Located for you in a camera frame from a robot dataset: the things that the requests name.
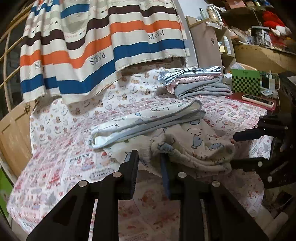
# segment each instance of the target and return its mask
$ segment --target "metal rivet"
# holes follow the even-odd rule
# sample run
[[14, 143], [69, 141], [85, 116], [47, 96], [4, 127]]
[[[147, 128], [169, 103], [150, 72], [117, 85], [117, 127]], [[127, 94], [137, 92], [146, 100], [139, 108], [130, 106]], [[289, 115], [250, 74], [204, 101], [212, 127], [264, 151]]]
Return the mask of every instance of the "metal rivet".
[[121, 177], [121, 172], [114, 172], [113, 174], [112, 174], [112, 176], [114, 176], [114, 177]]
[[179, 178], [185, 178], [185, 177], [187, 177], [187, 174], [184, 173], [184, 172], [179, 172], [179, 173], [178, 173], [178, 177], [179, 177]]
[[80, 187], [85, 187], [86, 185], [87, 185], [87, 181], [85, 181], [85, 180], [82, 180], [82, 181], [80, 181], [79, 183], [78, 183], [78, 185], [80, 186]]
[[215, 188], [220, 187], [220, 182], [212, 181], [212, 186], [215, 187]]

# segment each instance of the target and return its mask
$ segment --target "striped curtain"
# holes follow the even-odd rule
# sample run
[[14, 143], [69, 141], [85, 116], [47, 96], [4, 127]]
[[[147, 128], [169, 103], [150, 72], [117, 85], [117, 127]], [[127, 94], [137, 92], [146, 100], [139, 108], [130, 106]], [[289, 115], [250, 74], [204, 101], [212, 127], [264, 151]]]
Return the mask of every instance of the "striped curtain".
[[39, 0], [24, 30], [25, 102], [61, 95], [89, 99], [140, 62], [189, 55], [172, 0]]

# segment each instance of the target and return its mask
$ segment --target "black checkered pattern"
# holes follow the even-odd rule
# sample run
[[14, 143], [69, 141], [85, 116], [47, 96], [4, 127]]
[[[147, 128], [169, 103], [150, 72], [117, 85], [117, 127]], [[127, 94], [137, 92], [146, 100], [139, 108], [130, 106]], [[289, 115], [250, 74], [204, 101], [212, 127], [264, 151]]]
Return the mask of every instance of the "black checkered pattern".
[[242, 92], [250, 95], [260, 95], [260, 79], [242, 76], [232, 76], [232, 92]]

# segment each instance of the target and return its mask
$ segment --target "bed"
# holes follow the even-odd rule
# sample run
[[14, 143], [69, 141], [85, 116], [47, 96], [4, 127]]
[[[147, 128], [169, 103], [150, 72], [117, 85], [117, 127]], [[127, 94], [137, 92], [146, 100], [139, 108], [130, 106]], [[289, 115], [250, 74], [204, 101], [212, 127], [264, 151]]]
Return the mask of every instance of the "bed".
[[[180, 63], [130, 67], [123, 78], [96, 97], [65, 105], [61, 98], [43, 99], [30, 117], [33, 157], [22, 171], [9, 197], [7, 210], [28, 233], [80, 180], [95, 182], [112, 173], [112, 154], [108, 149], [93, 151], [87, 145], [94, 121], [103, 123], [122, 111], [145, 103], [147, 99], [172, 98], [157, 81], [163, 68]], [[260, 107], [225, 99], [224, 96], [198, 96], [206, 111], [204, 120], [217, 137], [235, 145], [235, 158], [269, 158], [272, 138], [235, 142], [233, 134], [253, 128], [259, 116], [266, 114]], [[219, 180], [256, 220], [264, 194], [263, 183], [254, 172], [232, 170], [227, 175], [204, 177]], [[161, 178], [139, 171], [135, 195], [130, 201], [119, 201], [120, 240], [175, 240], [179, 230], [180, 204], [167, 200]], [[91, 221], [89, 240], [95, 207]]]

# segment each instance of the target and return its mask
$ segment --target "stack of folded clothes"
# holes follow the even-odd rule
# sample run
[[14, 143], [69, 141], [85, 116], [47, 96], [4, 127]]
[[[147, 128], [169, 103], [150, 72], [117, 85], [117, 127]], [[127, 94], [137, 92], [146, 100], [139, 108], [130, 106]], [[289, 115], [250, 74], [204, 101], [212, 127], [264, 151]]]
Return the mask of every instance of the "stack of folded clothes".
[[196, 95], [230, 95], [231, 89], [222, 83], [221, 67], [167, 69], [158, 75], [158, 81], [178, 99]]

